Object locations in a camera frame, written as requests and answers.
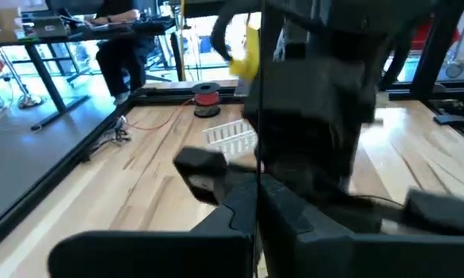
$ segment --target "table leg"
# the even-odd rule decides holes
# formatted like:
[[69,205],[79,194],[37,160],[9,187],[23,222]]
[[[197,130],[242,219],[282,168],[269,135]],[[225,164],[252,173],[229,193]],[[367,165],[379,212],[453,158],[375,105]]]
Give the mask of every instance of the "table leg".
[[175,67],[177,69],[178,81],[184,81],[184,73],[182,72],[182,60],[180,54],[180,47],[178,46],[177,33],[170,34],[171,50],[175,58]]
[[46,119],[41,120],[39,123],[31,127],[31,130],[37,131],[53,123],[55,120],[59,119],[64,114],[69,113],[71,110],[74,110],[84,101],[88,100],[89,96],[80,97],[79,99],[74,100],[73,102],[65,105],[62,96],[60,96],[59,91],[56,89],[55,83],[53,82],[52,77],[50,76],[45,64],[41,59],[41,56],[38,53],[38,50],[36,49],[36,46],[26,45],[25,50],[28,52],[32,64],[38,71],[39,77],[41,77],[41,80],[45,84],[45,87],[48,90],[48,94],[52,97],[53,103],[55,104],[55,107],[57,109],[57,112],[51,114]]

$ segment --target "laptop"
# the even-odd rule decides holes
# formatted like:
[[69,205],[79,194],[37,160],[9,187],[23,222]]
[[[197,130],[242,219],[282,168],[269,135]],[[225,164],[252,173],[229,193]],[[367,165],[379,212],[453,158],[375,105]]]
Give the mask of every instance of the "laptop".
[[34,18],[32,22],[39,38],[68,37],[70,35],[59,16]]

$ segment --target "person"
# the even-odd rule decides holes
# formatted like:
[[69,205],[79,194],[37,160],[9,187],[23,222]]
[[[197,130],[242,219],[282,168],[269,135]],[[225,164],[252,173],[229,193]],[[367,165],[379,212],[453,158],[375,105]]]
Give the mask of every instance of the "person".
[[[102,25],[133,22],[140,17],[138,0],[104,0],[91,24]],[[107,83],[114,104],[120,105],[130,92],[146,83],[145,64],[147,55],[154,48],[154,37],[111,39],[100,45],[96,59]],[[124,82],[124,70],[130,75],[130,88]]]

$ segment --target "yellow object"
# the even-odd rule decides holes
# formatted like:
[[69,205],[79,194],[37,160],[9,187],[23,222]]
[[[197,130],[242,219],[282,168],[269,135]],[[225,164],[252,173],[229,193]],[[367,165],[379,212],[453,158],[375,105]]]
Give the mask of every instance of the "yellow object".
[[252,81],[259,71],[259,32],[247,26],[246,58],[235,60],[229,64],[230,73],[240,76],[244,80]]

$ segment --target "wooden table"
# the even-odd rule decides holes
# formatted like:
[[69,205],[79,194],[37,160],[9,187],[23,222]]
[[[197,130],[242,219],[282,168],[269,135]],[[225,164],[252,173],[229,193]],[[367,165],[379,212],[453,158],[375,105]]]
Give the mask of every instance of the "wooden table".
[[[153,127],[176,107],[135,107],[130,123]],[[203,120],[193,107],[156,131],[131,129],[133,141],[108,146],[79,165],[0,245],[0,278],[47,277],[46,258],[61,239],[91,229],[189,230],[213,209],[192,197],[171,161],[201,131],[240,118],[239,105]],[[409,188],[464,196],[464,138],[432,121],[417,101],[379,110],[384,126],[364,129],[351,192],[403,202]],[[261,264],[261,276],[265,274]]]

